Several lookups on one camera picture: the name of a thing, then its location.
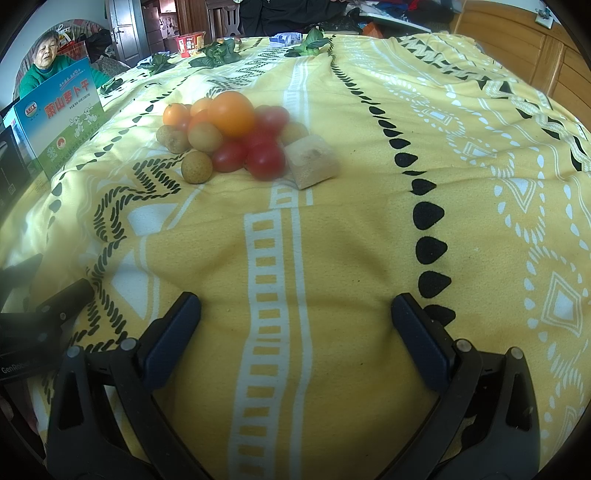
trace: pile of fruit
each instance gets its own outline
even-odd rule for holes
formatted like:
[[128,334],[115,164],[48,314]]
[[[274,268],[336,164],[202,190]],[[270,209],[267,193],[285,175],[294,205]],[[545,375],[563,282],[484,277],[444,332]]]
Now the pile of fruit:
[[202,98],[193,105],[166,107],[156,139],[171,153],[181,154],[181,172],[189,183],[208,181],[213,171],[228,173],[245,167],[257,180],[275,180],[285,172],[287,146],[308,136],[307,128],[290,122],[282,106],[256,108],[239,92]]

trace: beige block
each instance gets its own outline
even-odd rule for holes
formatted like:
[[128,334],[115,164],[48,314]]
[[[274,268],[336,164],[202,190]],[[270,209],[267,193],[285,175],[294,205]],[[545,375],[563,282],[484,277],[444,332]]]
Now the beige block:
[[310,135],[285,148],[285,158],[302,190],[339,174],[335,151],[322,137]]

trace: leafy green vegetable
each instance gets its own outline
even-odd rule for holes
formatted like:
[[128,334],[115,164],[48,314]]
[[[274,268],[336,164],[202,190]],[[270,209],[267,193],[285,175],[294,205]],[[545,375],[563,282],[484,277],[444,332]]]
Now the leafy green vegetable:
[[123,85],[123,79],[111,79],[100,88],[100,94],[106,95]]
[[320,53],[320,49],[324,47],[327,43],[330,43],[328,38],[324,38],[322,32],[317,28],[313,28],[310,32],[306,35],[306,39],[301,43],[301,45],[297,45],[293,48],[290,48],[285,56],[286,57],[306,57],[311,55],[318,55]]
[[169,70],[174,67],[172,63],[168,63],[169,60],[170,57],[168,55],[157,53],[156,55],[152,56],[151,62],[140,63],[138,68],[148,70],[150,72],[150,76],[156,75],[157,73],[164,72],[165,70]]
[[199,51],[205,52],[204,57],[193,59],[189,62],[191,67],[206,67],[212,69],[220,65],[227,65],[234,63],[241,59],[238,52],[235,52],[236,41],[233,38],[228,38],[223,43],[213,42]]

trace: blue gripper pad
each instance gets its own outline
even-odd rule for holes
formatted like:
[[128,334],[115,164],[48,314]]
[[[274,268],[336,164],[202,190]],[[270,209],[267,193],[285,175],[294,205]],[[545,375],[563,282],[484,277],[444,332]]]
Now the blue gripper pad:
[[175,307],[176,304],[171,309],[173,316],[168,326],[144,361],[142,381],[149,392],[166,384],[201,319],[201,302],[193,294],[186,295],[178,309]]
[[408,293],[393,299],[391,313],[392,323],[426,386],[439,394],[444,393],[452,377],[456,356],[445,328],[431,320]]

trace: red food container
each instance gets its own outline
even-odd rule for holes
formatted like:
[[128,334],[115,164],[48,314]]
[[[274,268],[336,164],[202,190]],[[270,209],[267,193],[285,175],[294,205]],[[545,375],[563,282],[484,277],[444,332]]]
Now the red food container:
[[205,32],[194,32],[189,35],[180,35],[176,37],[178,51],[181,57],[187,59],[198,55],[198,50],[203,48]]

